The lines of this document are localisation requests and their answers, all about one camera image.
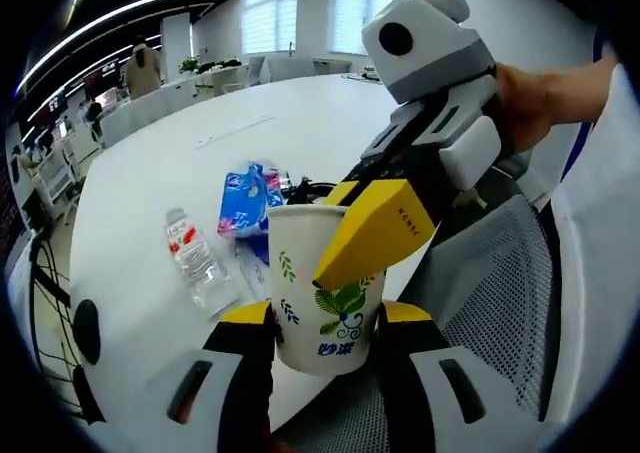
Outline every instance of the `water bottle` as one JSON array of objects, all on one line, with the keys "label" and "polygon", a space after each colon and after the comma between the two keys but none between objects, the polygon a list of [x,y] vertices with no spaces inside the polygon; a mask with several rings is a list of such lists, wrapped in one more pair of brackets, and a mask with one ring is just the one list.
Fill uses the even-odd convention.
[{"label": "water bottle", "polygon": [[224,264],[182,208],[167,212],[167,237],[169,250],[198,306],[213,316],[238,299]]}]

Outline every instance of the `bottle label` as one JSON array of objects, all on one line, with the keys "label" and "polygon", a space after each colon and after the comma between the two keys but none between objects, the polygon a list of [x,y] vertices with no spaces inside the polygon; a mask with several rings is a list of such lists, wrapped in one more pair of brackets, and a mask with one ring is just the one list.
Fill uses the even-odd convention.
[{"label": "bottle label", "polygon": [[187,219],[176,221],[167,229],[169,237],[169,250],[175,254],[185,245],[188,245],[197,236],[196,228]]}]

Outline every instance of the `conference table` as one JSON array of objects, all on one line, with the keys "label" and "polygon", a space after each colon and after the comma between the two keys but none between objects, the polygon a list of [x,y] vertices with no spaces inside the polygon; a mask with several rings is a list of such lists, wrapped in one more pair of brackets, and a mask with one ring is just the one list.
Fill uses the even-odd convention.
[{"label": "conference table", "polygon": [[[71,245],[71,302],[92,300],[102,351],[86,375],[107,421],[123,418],[136,393],[172,359],[201,348],[220,315],[189,298],[167,247],[165,214],[181,207],[234,278],[241,303],[256,301],[217,219],[225,176],[269,160],[303,176],[338,182],[387,126],[397,107],[377,84],[339,75],[270,83],[171,114],[124,138],[92,163]],[[423,248],[389,269],[384,298],[397,299]],[[299,373],[277,358],[269,415],[273,430],[331,378]]]},{"label": "conference table", "polygon": [[104,112],[100,120],[102,144],[110,148],[151,123],[191,105],[224,93],[223,86],[244,83],[247,65],[215,67],[200,75],[184,76],[133,101]]}]

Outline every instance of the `white paper cup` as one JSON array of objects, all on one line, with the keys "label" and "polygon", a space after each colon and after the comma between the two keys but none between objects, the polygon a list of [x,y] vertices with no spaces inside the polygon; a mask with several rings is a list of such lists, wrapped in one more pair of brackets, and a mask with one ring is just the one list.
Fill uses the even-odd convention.
[{"label": "white paper cup", "polygon": [[363,278],[331,292],[311,284],[345,211],[324,205],[267,210],[278,356],[304,373],[349,373],[361,367],[369,353],[385,275]]}]

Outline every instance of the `green leaf print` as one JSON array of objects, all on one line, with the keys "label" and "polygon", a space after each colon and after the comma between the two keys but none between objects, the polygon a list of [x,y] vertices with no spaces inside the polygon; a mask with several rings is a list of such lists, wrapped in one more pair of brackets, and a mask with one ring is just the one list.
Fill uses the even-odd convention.
[{"label": "green leaf print", "polygon": [[336,328],[338,328],[338,326],[340,326],[340,320],[336,320],[336,321],[332,321],[330,323],[326,323],[324,325],[322,325],[320,327],[320,334],[321,335],[330,335],[331,333],[333,333]]},{"label": "green leaf print", "polygon": [[365,299],[366,298],[364,296],[364,291],[360,290],[360,296],[358,296],[358,298],[356,298],[352,303],[347,305],[347,307],[344,309],[344,312],[348,314],[355,313],[364,306]]},{"label": "green leaf print", "polygon": [[373,276],[366,276],[364,278],[362,278],[360,280],[360,289],[361,290],[366,290],[367,288],[369,288],[369,286],[371,286],[371,283],[373,282],[373,280],[375,279],[375,277]]},{"label": "green leaf print", "polygon": [[336,303],[336,298],[327,290],[316,291],[316,304],[327,313],[332,315],[339,315],[340,309]]},{"label": "green leaf print", "polygon": [[361,293],[362,290],[358,285],[352,284],[343,287],[336,295],[336,303],[340,313],[346,313],[347,308],[359,300]]},{"label": "green leaf print", "polygon": [[293,283],[296,279],[296,274],[293,272],[293,267],[291,266],[291,258],[289,258],[284,251],[281,251],[278,255],[278,260],[280,261],[280,268],[282,268],[282,276]]}]

